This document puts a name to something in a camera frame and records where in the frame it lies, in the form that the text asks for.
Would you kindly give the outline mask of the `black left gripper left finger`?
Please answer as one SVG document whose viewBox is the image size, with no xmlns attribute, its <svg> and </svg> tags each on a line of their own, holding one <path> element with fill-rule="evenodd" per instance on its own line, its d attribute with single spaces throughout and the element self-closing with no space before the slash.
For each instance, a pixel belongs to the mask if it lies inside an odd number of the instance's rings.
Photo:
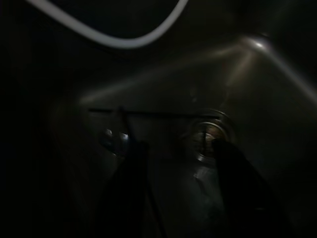
<svg viewBox="0 0 317 238">
<path fill-rule="evenodd" d="M 96 207 L 95 237 L 161 237 L 161 218 L 148 181 L 148 150 L 146 142 L 131 142 Z"/>
</svg>

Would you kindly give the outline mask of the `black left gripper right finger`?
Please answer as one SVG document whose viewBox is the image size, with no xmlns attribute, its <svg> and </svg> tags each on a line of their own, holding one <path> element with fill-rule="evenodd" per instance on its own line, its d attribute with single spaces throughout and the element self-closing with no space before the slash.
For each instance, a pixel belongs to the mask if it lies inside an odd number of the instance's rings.
<svg viewBox="0 0 317 238">
<path fill-rule="evenodd" d="M 279 201 L 244 154 L 223 139 L 214 139 L 212 148 L 231 236 L 295 237 Z"/>
</svg>

